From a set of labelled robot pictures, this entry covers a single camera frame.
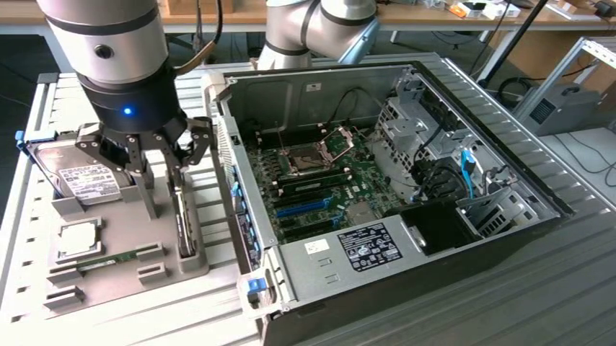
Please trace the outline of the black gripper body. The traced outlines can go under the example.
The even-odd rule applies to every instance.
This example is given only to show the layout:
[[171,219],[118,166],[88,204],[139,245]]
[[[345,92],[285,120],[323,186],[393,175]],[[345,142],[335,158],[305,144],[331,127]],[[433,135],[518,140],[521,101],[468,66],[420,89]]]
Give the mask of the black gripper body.
[[179,105],[175,71],[162,66],[144,79],[106,84],[78,74],[99,120],[118,133],[166,130],[179,136],[187,129],[187,116]]

